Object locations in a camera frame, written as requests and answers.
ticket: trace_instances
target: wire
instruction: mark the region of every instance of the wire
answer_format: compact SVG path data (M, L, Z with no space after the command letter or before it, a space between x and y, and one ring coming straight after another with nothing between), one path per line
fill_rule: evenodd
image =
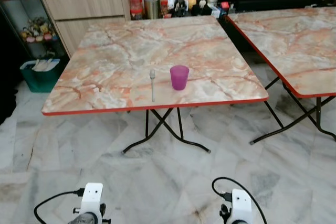
M258 208L258 210L259 210L259 212L260 212L260 214L261 214L262 220L264 221L264 224L267 224L265 215L264 215L264 213L262 212L262 209L261 209L261 207L259 206L258 202L255 200L255 198L252 196L252 194L251 194L251 193L250 193L250 192L249 192L249 191L248 191L242 184L240 184L239 182L235 181L234 179L232 179L232 178L227 178L227 177L219 177L219 178L215 178L214 181L212 181L211 186L212 186L212 190L213 190L217 195L219 195L219 196L221 196L221 197L223 196L223 194L219 193L219 192L215 189L215 183L216 183L216 181L217 181L217 180L221 180L221 179L223 179L223 180L229 180L229 181L231 181L231 182L237 184L237 185L240 186L245 192L247 192L247 194L248 194L248 195L251 197L251 199L253 200L254 204L256 204L256 206L257 206L257 208Z
M47 203L48 201L52 200L52 199L55 199L59 196L62 196L62 195L66 195L66 194L77 194L78 197L81 197L83 196L84 194L84 188L80 188L76 191L66 191L64 193L61 193L61 194L57 194L57 195L54 195L48 199L46 199L45 201L42 201L40 204L38 204L35 208L34 208L34 215L35 215L35 218L41 223L41 224L46 224L42 219L41 217L38 215L37 213L37 209L42 206L43 204Z

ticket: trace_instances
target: marble-pattern tabletop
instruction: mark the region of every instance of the marble-pattern tabletop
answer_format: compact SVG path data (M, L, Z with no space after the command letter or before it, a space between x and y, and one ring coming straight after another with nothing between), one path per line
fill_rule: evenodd
M170 68L190 69L183 91ZM155 102L150 69L156 72ZM260 102L268 94L213 17L91 26L44 104L44 115Z
M336 7L229 18L297 97L336 95Z

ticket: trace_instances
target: plastic cup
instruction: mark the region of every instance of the plastic cup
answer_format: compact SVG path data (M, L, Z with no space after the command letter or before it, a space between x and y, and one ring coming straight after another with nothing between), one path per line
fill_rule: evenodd
M183 65L177 65L170 69L172 86L175 90L183 90L187 85L189 68Z

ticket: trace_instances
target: metal fork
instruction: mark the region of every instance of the metal fork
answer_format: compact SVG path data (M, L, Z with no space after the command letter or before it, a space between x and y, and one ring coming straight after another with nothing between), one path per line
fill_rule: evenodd
M154 97L154 79L155 79L155 70L151 69L149 71L149 77L152 80L152 102L155 102L155 97Z

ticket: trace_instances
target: black metal table leg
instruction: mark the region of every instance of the black metal table leg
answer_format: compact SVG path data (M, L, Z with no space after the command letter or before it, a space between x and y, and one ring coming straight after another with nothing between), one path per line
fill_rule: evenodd
M179 137L174 131L172 128L170 128L170 126L163 120L163 118L160 117L160 115L155 111L155 110L151 110L152 113L160 120L160 122L163 123L163 125L167 128L167 130L179 141L185 143L185 144L190 144L190 145L194 145L194 146L197 146L199 148L202 148L203 150L205 150L206 152L208 153L211 153L211 150L209 150L207 147L201 145L201 144L197 144L197 143L194 143L194 142L190 142L190 141L187 141L187 140L184 140L182 139L181 137L183 137L183 133L181 134L181 137ZM179 114L179 112L177 111L177 114L178 114L178 122L179 122L179 125L180 125L180 131L182 129L182 123L181 123L181 116Z
M280 121L280 118L276 115L276 113L274 112L274 110L272 109L272 107L269 105L269 103L267 101L264 102L268 108L268 110L271 112L271 114L274 116L275 120L278 122L278 124L280 125L281 128L283 128L283 124Z
M162 117L162 120L165 120L168 117L168 115L172 112L172 110L173 110L172 108L168 109L167 112L165 113L165 115ZM159 127L162 125L163 122L164 121L160 120L160 122L156 125L156 127L153 129L153 131L152 131L151 134L149 134L148 136L146 136L143 140L140 140L140 141L138 141L138 142L136 142L134 144L131 144L130 146L128 146L127 148L125 148L121 153L125 154L127 151L129 151L130 148L133 148L133 147L135 147L135 146L137 146L139 144L142 144L142 143L148 141L158 131Z
M296 120L294 120L292 123L288 124L287 126L279 129L279 130L276 130L276 131L273 131L271 133L268 133L268 134L265 134L261 137L258 137L257 139L253 140L250 142L250 145L254 145L255 143L258 143L259 141L269 137L269 136L273 136L273 135L276 135L278 133L281 133L289 128L292 128L294 125L298 124L299 122L301 122L303 119L305 119L306 117L308 117L310 114L312 114L315 110L317 111L317 108L319 107L320 108L320 111L321 111L321 107L324 106L325 104L327 104L328 102L330 102L332 99L334 99L335 97L328 97L326 98L323 102L321 102L320 100L320 104L317 104L314 108L312 108L311 110L307 111L305 114L303 114L302 116L300 116L299 118L297 118Z
M146 110L146 132L145 132L146 137L148 137L148 116L149 116L149 110Z
M163 124L167 130L179 141L185 143L185 144L190 144L190 145L194 145L194 146L197 146L199 148L202 148L203 150L205 150L206 152L210 153L211 151L204 147L203 145L201 144L197 144L197 143L194 143L194 142L190 142L190 141L187 141L183 138L183 129L182 129L182 122L181 122L181 114L180 114L180 108L177 108L177 115L178 115L178 124L180 126L180 134L181 134L181 137L179 137L173 130L172 128L170 128L170 126L166 123L166 118L168 117L168 115L172 112L173 108L170 108L167 110L167 112L165 113L165 115L163 117L161 117L155 110L151 110L152 113L160 120L159 123L156 125L156 127L153 129L153 131L151 132L151 134L148 135L148 117L149 117L149 111L146 110L146 129L145 129L145 138L143 140L140 140L134 144L131 144L130 146L128 146L127 148L125 148L121 153L124 154L126 153L127 151L129 151L131 148L139 145L139 144L142 144L146 141L148 141L159 129L159 127Z
M287 86L286 86L284 83L282 83L282 86L283 86L283 88L287 91L287 93L290 95L290 97L292 97L292 99L295 101L295 103L300 107L300 109L301 109L304 113L307 113L306 108L305 108L304 106L302 106L302 104L301 104L300 101L295 97L295 95L293 95L292 92L290 92L289 88L287 88ZM310 120L315 126L317 126L317 125L316 125L316 122L315 122L315 120L314 120L314 118L313 118L311 115L309 115L308 118L309 118L309 120Z
M321 98L317 97L316 98L316 127L317 129L327 135L330 135L334 138L334 140L336 141L336 135L329 132L329 131L325 131L324 129L321 128Z
M270 87L273 86L274 83L276 83L278 80L280 80L279 77L275 78L273 81L271 81L266 87L265 89L268 90Z

